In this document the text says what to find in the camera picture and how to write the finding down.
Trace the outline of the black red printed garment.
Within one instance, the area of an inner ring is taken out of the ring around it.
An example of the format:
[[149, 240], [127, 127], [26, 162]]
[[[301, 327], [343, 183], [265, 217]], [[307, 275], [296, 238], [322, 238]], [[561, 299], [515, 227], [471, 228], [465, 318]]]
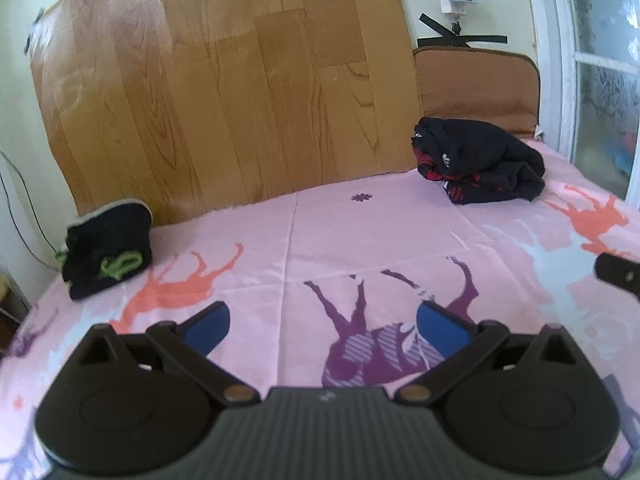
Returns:
[[546, 186], [541, 154], [489, 122], [423, 117], [411, 144], [419, 174], [457, 205], [532, 202]]

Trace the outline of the folded black green garment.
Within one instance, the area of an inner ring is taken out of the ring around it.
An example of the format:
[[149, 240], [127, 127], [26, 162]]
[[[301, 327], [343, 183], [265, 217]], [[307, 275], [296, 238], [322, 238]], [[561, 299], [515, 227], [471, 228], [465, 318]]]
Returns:
[[153, 216], [141, 200], [125, 198], [78, 218], [56, 254], [70, 299], [80, 301], [134, 278], [152, 263]]

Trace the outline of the brown cushion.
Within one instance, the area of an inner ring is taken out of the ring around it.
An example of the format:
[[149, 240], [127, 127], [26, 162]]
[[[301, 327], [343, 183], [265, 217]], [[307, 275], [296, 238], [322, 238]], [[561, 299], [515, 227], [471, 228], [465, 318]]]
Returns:
[[520, 138], [536, 136], [540, 75], [527, 56], [422, 47], [413, 51], [413, 59], [423, 116], [480, 120]]

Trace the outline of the pink deer print bedsheet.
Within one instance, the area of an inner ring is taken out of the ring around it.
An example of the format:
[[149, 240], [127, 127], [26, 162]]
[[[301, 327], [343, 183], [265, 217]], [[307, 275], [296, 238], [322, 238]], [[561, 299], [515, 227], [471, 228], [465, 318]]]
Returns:
[[53, 282], [1, 364], [2, 477], [47, 473], [32, 419], [96, 323], [137, 333], [220, 300], [230, 332], [210, 357], [256, 389], [393, 389], [438, 362], [416, 331], [431, 299], [517, 333], [564, 325], [620, 407], [606, 469], [637, 478], [639, 305], [593, 263], [638, 257], [639, 215], [555, 152], [542, 157], [546, 186], [532, 202], [459, 206], [416, 171], [390, 174], [157, 228], [148, 270], [81, 302]]

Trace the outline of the wooden pattern headboard panel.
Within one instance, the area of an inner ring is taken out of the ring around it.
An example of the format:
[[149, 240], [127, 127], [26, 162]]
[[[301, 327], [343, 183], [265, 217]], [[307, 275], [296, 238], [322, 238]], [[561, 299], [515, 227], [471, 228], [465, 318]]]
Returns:
[[413, 164], [400, 0], [60, 0], [29, 55], [81, 214], [175, 223]]

